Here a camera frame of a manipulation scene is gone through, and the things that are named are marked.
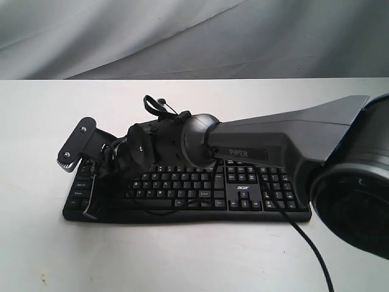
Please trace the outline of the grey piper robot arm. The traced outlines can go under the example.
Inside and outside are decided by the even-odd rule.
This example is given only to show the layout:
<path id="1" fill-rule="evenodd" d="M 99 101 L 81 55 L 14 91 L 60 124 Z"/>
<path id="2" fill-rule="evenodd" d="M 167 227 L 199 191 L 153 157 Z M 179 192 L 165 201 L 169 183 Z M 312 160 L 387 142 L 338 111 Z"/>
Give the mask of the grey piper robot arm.
<path id="1" fill-rule="evenodd" d="M 348 244 L 388 258 L 388 96 L 349 96 L 233 122 L 174 112 L 144 97 L 156 117 L 99 146 L 84 214 L 97 219 L 131 180 L 157 165 L 215 167 L 222 160 L 285 169 L 298 203 Z"/>

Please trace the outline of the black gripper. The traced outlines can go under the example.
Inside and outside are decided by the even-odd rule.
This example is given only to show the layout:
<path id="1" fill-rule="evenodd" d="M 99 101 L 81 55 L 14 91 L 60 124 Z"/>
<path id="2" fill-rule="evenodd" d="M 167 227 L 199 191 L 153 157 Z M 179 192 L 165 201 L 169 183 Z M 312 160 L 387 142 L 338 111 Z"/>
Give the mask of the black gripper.
<path id="1" fill-rule="evenodd" d="M 83 215 L 91 220 L 98 220 L 105 206 L 101 181 L 116 179 L 120 183 L 126 182 L 124 167 L 119 163 L 117 152 L 120 144 L 127 141 L 127 137 L 116 137 L 100 129 L 96 129 L 93 135 L 97 142 L 101 143 L 98 154 L 100 160 L 95 162 L 91 191 Z"/>

